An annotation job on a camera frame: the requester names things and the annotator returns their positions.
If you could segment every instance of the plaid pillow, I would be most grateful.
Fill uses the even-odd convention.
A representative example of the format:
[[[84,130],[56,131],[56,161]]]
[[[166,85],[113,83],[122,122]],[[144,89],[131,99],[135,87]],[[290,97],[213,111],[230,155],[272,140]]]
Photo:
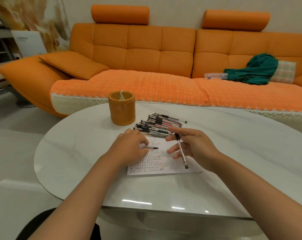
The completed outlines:
[[[270,81],[292,84],[295,74],[295,65],[295,62],[279,60],[278,68],[270,78]]]

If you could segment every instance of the white floor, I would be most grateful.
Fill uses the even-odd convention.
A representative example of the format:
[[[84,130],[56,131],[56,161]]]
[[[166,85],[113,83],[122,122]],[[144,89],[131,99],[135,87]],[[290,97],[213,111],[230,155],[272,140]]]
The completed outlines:
[[[33,217],[61,203],[43,189],[33,168],[37,145],[61,119],[38,108],[19,109],[14,102],[10,93],[0,96],[0,240],[15,239]],[[103,240],[127,239],[132,231],[102,219],[98,223]]]

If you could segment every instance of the forearm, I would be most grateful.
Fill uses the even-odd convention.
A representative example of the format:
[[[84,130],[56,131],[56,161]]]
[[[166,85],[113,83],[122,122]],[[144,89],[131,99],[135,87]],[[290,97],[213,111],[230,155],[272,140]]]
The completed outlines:
[[[302,239],[302,205],[225,155],[217,160],[214,173],[270,240]]]
[[[103,155],[31,240],[90,239],[100,208],[119,168]]]

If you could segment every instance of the clear plastic box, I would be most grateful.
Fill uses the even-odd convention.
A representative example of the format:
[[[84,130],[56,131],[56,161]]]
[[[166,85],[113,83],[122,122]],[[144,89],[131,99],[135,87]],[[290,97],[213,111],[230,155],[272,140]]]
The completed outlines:
[[[227,79],[228,73],[205,73],[205,79]]]

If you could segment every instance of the round table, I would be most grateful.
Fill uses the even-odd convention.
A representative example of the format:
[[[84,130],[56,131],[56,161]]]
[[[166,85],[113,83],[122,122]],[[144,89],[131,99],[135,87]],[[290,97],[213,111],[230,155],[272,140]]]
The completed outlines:
[[[136,103],[136,122],[151,113],[187,120],[224,154],[249,168],[302,205],[302,134],[277,121],[240,109]],[[60,121],[42,139],[34,169],[43,187],[65,199],[116,137],[129,126],[111,122],[108,104]],[[103,206],[250,219],[213,173],[127,176],[120,172]]]

